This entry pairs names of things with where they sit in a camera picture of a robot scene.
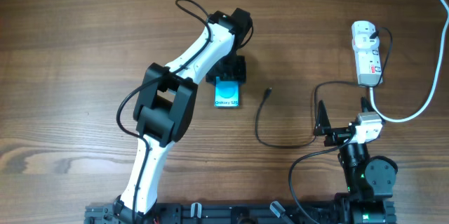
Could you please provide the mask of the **Galaxy S25 smartphone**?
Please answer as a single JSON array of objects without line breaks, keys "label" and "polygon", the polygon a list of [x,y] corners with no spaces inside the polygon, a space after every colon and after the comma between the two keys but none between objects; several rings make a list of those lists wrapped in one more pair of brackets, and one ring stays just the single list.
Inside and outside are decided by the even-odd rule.
[{"label": "Galaxy S25 smartphone", "polygon": [[239,106],[239,83],[215,79],[215,107],[235,108]]}]

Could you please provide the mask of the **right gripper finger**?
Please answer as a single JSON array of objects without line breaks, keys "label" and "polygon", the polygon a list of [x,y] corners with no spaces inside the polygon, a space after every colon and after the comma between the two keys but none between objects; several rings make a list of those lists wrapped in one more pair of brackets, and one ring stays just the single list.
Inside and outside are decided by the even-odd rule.
[{"label": "right gripper finger", "polygon": [[314,128],[315,136],[326,136],[331,134],[331,125],[327,114],[327,109],[322,100],[318,103],[316,123]]},{"label": "right gripper finger", "polygon": [[362,124],[367,124],[371,122],[384,124],[385,120],[374,110],[373,106],[370,104],[366,97],[361,98],[361,109],[360,122]]}]

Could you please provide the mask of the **white USB charger plug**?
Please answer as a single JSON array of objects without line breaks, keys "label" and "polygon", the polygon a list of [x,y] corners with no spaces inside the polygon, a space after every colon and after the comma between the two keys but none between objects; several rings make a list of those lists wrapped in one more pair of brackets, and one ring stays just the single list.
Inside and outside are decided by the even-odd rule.
[{"label": "white USB charger plug", "polygon": [[355,34],[352,39],[352,48],[355,52],[375,50],[380,45],[378,37],[372,38],[372,34]]}]

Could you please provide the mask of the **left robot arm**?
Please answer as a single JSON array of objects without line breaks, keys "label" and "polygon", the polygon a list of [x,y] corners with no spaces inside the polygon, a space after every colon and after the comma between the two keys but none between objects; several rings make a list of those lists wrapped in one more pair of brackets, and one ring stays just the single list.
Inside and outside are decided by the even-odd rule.
[{"label": "left robot arm", "polygon": [[215,87],[216,107],[238,107],[239,88],[246,82],[246,62],[237,51],[253,33],[250,13],[236,8],[231,15],[217,11],[203,21],[201,36],[178,58],[151,64],[133,110],[138,150],[125,191],[113,203],[123,223],[147,223],[168,152],[186,133],[201,81]]}]

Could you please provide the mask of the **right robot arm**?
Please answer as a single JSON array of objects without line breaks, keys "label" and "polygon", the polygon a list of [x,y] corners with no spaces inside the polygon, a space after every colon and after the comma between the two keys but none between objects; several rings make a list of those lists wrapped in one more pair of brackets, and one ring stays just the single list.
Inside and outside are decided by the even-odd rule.
[{"label": "right robot arm", "polygon": [[337,223],[397,222],[393,196],[398,166],[385,156],[370,156],[368,143],[377,140],[384,126],[381,116],[370,107],[364,107],[355,120],[346,127],[330,125],[326,106],[317,105],[315,136],[325,138],[326,147],[339,150],[338,160],[344,171],[347,193],[335,195]]}]

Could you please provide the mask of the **white power strip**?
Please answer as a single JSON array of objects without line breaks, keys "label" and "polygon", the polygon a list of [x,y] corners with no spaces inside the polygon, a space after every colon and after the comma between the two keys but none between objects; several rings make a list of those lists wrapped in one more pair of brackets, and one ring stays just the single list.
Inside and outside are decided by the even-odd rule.
[{"label": "white power strip", "polygon": [[[366,20],[359,20],[352,24],[352,38],[355,34],[368,33],[372,38],[378,37],[374,24]],[[375,86],[379,83],[382,66],[379,47],[370,51],[354,51],[357,82],[361,86]]]}]

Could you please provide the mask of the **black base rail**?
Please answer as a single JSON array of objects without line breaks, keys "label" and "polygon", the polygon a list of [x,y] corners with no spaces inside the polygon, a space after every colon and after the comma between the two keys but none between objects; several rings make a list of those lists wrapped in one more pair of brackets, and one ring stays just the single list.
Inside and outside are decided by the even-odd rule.
[{"label": "black base rail", "polygon": [[306,217],[294,204],[156,204],[138,223],[379,223],[397,222],[393,202],[353,202],[345,200],[304,202]]}]

